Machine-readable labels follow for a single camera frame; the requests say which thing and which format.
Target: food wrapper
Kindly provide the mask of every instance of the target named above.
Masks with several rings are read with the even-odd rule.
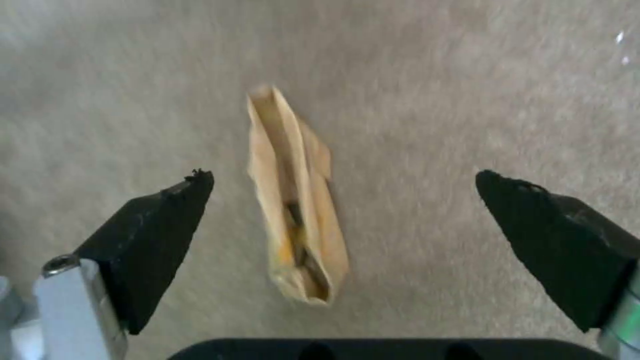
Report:
[[[269,276],[286,297],[331,304],[349,261],[327,187],[329,149],[276,88],[252,92],[248,111],[248,171],[266,222]]]

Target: crumpled paper bag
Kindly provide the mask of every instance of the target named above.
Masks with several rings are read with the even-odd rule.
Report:
[[[331,304],[348,272],[327,146],[274,87],[249,94],[249,174],[266,221],[269,275],[289,298]]]

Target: beige carpet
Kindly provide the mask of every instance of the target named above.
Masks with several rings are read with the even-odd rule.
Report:
[[[234,336],[592,344],[477,196],[492,168],[640,234],[635,0],[4,0],[0,274],[23,293],[126,200],[216,187],[131,359]],[[620,44],[616,35],[625,31]],[[629,64],[622,59],[628,56]],[[245,93],[279,86],[333,151],[352,273],[332,309],[265,274]]]

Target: black rubber pad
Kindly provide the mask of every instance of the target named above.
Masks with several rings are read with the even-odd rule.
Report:
[[[580,200],[526,181],[485,170],[476,187],[551,299],[583,332],[601,327],[635,268],[640,241]]]
[[[120,321],[130,334],[147,324],[189,249],[213,189],[210,172],[130,200],[77,250],[100,272]]]

